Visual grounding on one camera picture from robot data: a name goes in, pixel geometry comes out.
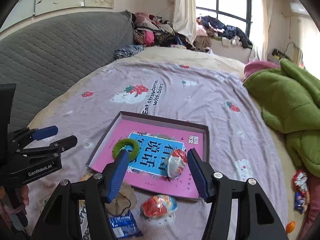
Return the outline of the person's hand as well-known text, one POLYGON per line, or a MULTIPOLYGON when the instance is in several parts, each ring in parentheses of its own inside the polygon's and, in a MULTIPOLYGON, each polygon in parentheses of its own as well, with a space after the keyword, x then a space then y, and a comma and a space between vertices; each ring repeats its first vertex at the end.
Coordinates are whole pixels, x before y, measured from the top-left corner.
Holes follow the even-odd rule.
POLYGON ((29 205, 29 187, 24 185, 21 187, 22 202, 25 206, 29 205))

